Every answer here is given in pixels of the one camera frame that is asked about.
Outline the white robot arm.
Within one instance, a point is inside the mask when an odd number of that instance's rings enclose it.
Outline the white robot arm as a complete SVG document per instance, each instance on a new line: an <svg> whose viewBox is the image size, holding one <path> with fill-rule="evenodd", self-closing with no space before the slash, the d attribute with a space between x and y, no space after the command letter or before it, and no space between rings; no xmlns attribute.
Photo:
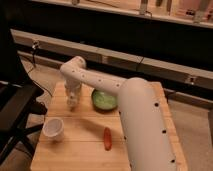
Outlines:
<svg viewBox="0 0 213 171"><path fill-rule="evenodd" d="M160 102L147 80L87 70L80 56L62 64L60 72L72 105L82 83L117 97L131 171L178 171Z"/></svg>

